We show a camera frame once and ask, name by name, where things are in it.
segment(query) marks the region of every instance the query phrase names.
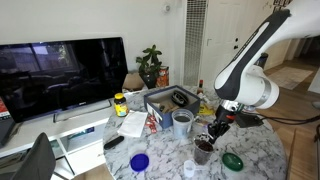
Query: plant pot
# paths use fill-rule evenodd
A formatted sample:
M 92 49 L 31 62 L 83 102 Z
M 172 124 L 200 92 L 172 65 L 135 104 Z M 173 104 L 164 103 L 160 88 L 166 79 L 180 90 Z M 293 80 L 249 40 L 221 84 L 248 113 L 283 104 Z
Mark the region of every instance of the plant pot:
M 156 87 L 157 78 L 154 74 L 140 74 L 140 77 L 147 85 L 148 89 Z

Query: white paper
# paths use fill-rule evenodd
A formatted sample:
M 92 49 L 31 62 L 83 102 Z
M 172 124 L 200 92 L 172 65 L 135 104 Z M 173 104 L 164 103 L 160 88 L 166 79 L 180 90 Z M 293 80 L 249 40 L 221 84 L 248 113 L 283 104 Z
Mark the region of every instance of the white paper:
M 123 120 L 118 134 L 128 137 L 140 137 L 147 119 L 147 112 L 130 111 Z

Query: television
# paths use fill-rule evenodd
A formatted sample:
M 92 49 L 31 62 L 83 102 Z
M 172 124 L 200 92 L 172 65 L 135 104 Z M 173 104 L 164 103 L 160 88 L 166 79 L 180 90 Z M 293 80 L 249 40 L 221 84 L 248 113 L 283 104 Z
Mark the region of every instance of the television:
M 0 96 L 17 123 L 112 98 L 127 73 L 121 37 L 0 45 Z

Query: marble table top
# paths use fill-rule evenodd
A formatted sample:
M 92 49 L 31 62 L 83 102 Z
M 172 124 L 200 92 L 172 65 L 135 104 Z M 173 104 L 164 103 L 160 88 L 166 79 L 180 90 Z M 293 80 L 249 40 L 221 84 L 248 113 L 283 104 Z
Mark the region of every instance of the marble table top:
M 195 93 L 196 87 L 183 86 L 184 89 Z M 155 91 L 151 89 L 136 94 L 126 94 L 128 106 L 134 111 L 146 111 L 143 95 Z M 219 98 L 213 90 L 206 90 L 204 94 L 214 106 L 218 106 Z M 214 116 L 206 116 L 211 122 Z M 110 117 L 104 132 L 103 142 L 106 143 L 117 136 L 124 118 L 115 113 Z M 285 179 L 287 162 L 283 145 L 273 131 L 271 125 L 264 121 L 264 125 L 251 128 L 238 128 L 231 124 L 231 128 L 214 144 L 214 153 L 206 166 L 209 170 L 196 171 L 192 178 L 183 174 L 183 163 L 193 159 L 193 137 L 201 134 L 202 128 L 193 123 L 188 139 L 177 140 L 173 135 L 173 128 L 167 128 L 151 134 L 148 127 L 144 127 L 140 138 L 128 138 L 112 149 L 104 150 L 106 165 L 115 179 Z M 150 159 L 148 168 L 140 173 L 134 172 L 130 165 L 130 156 L 136 150 L 143 150 Z M 231 152 L 238 155 L 244 168 L 240 172 L 229 170 L 222 164 L 222 155 Z

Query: door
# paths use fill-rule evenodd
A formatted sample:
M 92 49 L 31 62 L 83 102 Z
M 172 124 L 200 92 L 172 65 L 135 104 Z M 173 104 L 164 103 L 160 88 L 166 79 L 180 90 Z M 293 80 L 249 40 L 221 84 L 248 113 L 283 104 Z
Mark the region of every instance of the door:
M 220 71 L 240 47 L 242 15 L 246 0 L 210 0 L 206 17 L 200 79 L 204 87 L 213 88 Z

